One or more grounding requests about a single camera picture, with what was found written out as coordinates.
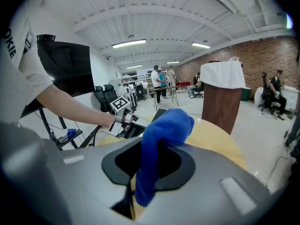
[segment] red object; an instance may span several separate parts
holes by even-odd
[[[190,82],[177,82],[176,86],[181,86],[181,87],[186,87],[186,86],[190,86],[191,83]]]

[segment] white ceiling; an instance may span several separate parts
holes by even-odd
[[[228,45],[293,34],[274,0],[44,0],[40,6],[114,58],[123,73],[134,71],[129,66],[182,64]],[[112,48],[143,38],[145,44]],[[191,45],[204,40],[211,49]]]

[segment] man in black shirt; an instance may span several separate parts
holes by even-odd
[[[282,75],[283,70],[279,69],[276,72],[276,75],[271,78],[269,87],[271,88],[271,101],[280,104],[280,110],[278,117],[284,120],[281,115],[285,111],[286,105],[286,98],[281,95],[281,84],[280,84],[280,77]]]

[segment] blue shirt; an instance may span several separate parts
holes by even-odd
[[[160,79],[161,81],[163,81],[163,80],[165,79],[165,77],[164,77],[164,75],[163,75],[162,73],[159,75],[159,79]],[[162,87],[165,87],[165,83],[162,82],[162,83],[161,83],[161,86],[162,86]]]

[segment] green bin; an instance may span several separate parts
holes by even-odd
[[[240,98],[241,101],[248,101],[251,93],[251,88],[242,88],[242,96]]]

